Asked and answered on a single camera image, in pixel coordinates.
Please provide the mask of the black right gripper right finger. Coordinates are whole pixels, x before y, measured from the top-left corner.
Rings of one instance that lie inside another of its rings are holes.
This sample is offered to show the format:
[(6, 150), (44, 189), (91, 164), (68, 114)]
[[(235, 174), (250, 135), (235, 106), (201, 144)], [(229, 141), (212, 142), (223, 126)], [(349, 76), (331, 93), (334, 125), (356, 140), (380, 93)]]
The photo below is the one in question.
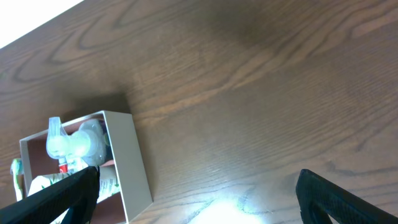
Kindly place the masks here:
[(397, 223), (397, 217), (364, 201), (318, 174), (303, 169), (295, 187), (304, 224)]

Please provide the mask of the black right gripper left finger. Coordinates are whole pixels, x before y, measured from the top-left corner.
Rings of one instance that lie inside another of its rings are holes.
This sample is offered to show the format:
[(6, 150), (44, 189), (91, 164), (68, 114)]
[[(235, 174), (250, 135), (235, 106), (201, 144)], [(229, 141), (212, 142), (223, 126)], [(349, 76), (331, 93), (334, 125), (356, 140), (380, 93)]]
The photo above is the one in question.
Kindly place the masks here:
[(89, 166), (27, 198), (1, 209), (1, 223), (86, 224), (92, 219), (100, 191), (100, 171)]

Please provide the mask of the white tube gold cap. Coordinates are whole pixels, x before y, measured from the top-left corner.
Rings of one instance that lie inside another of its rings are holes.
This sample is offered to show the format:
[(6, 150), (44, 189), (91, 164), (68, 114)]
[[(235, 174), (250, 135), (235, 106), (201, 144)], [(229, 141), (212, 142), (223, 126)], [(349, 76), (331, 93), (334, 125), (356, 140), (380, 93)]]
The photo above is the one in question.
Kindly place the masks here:
[[(94, 210), (92, 223), (124, 223), (123, 203), (121, 200), (119, 181), (114, 166), (99, 168), (99, 197)], [(28, 196), (49, 187), (72, 173), (55, 173), (37, 176), (30, 185)]]

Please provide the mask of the green white toothbrush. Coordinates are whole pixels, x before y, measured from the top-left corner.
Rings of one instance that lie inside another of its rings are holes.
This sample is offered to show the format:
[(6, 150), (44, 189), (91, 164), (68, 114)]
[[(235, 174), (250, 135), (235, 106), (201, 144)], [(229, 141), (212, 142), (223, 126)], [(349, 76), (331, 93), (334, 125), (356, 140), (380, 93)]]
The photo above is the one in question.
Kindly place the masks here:
[(16, 194), (16, 200), (19, 202), (24, 197), (24, 190), (23, 190), (24, 169), (23, 169), (21, 158), (12, 160), (10, 173), (11, 173), (12, 179), (13, 179), (13, 186), (14, 186), (14, 191)]

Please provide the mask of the blue liquid clear bottle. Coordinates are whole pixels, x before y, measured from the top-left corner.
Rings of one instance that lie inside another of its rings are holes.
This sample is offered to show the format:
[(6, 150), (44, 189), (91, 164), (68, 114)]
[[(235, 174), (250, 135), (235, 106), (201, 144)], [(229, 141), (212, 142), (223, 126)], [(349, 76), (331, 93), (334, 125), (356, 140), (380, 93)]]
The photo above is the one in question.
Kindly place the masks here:
[(67, 134), (60, 118), (51, 117), (46, 150), (52, 159), (80, 158), (89, 166), (100, 166), (113, 158), (108, 130), (100, 119), (89, 119)]

